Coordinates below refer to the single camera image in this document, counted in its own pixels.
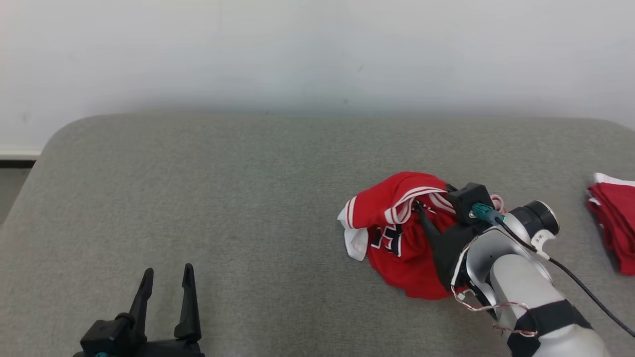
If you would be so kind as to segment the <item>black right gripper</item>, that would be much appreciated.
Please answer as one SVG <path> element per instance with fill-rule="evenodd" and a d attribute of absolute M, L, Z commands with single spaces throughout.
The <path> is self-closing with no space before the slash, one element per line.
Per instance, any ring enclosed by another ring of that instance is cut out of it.
<path fill-rule="evenodd" d="M 429 217 L 429 213 L 435 214 L 435 212 L 424 203 L 414 201 L 414 213 L 419 215 L 422 231 L 430 244 L 439 281 L 445 289 L 450 289 L 454 269 L 457 264 L 460 265 L 459 256 L 463 249 L 492 224 L 488 222 L 476 222 L 473 225 L 458 223 L 441 233 Z"/>

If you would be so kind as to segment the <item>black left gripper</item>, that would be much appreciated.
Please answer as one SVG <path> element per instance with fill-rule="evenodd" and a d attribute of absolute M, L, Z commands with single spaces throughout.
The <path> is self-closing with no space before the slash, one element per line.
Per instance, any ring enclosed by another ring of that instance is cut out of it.
<path fill-rule="evenodd" d="M 134 320 L 133 329 L 145 332 L 147 303 L 152 296 L 154 269 L 145 269 L 139 288 L 134 296 L 129 310 L 130 318 Z M 182 278 L 181 316 L 174 328 L 176 339 L 149 341 L 141 344 L 132 357 L 204 357 L 198 341 L 202 337 L 200 330 L 199 303 L 193 265 L 186 263 Z"/>

